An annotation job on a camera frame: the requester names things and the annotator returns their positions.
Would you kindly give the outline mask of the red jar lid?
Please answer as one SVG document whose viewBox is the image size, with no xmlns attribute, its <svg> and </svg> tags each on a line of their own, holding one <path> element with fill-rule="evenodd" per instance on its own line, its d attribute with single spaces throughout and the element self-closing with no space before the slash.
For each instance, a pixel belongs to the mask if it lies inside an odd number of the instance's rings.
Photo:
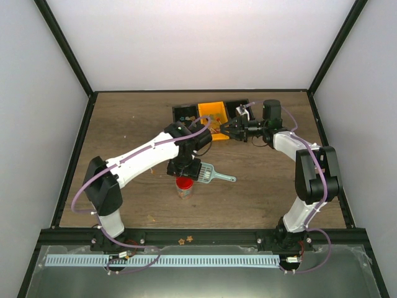
<svg viewBox="0 0 397 298">
<path fill-rule="evenodd" d="M 189 189 L 194 185 L 194 180 L 186 177 L 176 178 L 176 186 L 180 189 Z"/>
</svg>

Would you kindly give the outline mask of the light blue slotted scoop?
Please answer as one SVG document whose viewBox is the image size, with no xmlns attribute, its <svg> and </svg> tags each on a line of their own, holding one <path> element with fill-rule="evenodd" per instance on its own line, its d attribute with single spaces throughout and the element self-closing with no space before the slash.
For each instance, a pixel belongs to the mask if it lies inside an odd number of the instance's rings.
<svg viewBox="0 0 397 298">
<path fill-rule="evenodd" d="M 197 181 L 200 183 L 209 184 L 213 179 L 220 179 L 228 182 L 236 182 L 236 177 L 221 174 L 215 171 L 215 167 L 210 163 L 201 162 L 201 169 L 198 174 Z"/>
</svg>

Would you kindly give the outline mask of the clear plastic jar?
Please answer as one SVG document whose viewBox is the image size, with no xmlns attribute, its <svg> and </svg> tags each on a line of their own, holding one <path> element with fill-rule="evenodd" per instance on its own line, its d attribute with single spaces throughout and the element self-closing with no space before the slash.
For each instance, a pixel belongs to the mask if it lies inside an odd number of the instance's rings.
<svg viewBox="0 0 397 298">
<path fill-rule="evenodd" d="M 182 199 L 186 200 L 192 197 L 193 194 L 193 184 L 176 184 L 177 195 Z"/>
</svg>

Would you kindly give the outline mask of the orange candy bin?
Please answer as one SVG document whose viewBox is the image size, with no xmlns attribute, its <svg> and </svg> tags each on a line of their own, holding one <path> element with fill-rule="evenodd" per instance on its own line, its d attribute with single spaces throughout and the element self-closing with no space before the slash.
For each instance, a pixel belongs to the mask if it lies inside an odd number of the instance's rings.
<svg viewBox="0 0 397 298">
<path fill-rule="evenodd" d="M 209 116 L 211 122 L 209 131 L 212 135 L 213 141 L 229 140 L 229 136 L 221 133 L 220 125 L 228 121 L 226 108 L 223 101 L 205 102 L 198 104 L 199 116 Z"/>
</svg>

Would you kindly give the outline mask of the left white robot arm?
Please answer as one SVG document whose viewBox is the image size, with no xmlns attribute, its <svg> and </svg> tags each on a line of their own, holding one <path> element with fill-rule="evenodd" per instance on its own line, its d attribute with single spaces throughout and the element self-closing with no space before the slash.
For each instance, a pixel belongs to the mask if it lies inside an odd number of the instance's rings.
<svg viewBox="0 0 397 298">
<path fill-rule="evenodd" d="M 212 142 L 206 125 L 186 127 L 181 122 L 168 125 L 146 144 L 116 158 L 93 158 L 84 178 L 83 191 L 94 207 L 99 226 L 107 233 L 105 244 L 114 251 L 127 243 L 121 220 L 121 189 L 150 168 L 167 161 L 167 174 L 198 180 L 201 160 L 197 152 Z"/>
</svg>

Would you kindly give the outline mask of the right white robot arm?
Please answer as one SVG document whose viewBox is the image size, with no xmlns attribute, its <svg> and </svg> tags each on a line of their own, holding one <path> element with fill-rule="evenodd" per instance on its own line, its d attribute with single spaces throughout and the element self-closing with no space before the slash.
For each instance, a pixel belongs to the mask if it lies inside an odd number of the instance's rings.
<svg viewBox="0 0 397 298">
<path fill-rule="evenodd" d="M 236 109 L 236 117 L 220 125 L 220 132 L 232 139 L 246 142 L 259 137 L 265 145 L 291 158 L 295 163 L 297 197 L 290 210 L 279 220 L 275 241 L 279 248 L 290 250 L 298 236 L 309 229 L 312 219 L 342 191 L 342 178 L 336 151 L 309 143 L 283 125 L 286 111 L 280 101 L 262 102 L 262 120 L 252 120 L 248 105 Z"/>
</svg>

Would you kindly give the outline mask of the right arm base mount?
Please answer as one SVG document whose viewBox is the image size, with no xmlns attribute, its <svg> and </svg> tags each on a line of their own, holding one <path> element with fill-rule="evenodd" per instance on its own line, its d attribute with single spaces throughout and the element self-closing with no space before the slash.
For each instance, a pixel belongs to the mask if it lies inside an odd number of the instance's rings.
<svg viewBox="0 0 397 298">
<path fill-rule="evenodd" d="M 307 238 L 307 231 L 292 233 L 288 232 L 283 222 L 283 217 L 279 218 L 274 229 L 259 230 L 255 234 L 258 250 L 284 252 L 298 251 Z"/>
</svg>

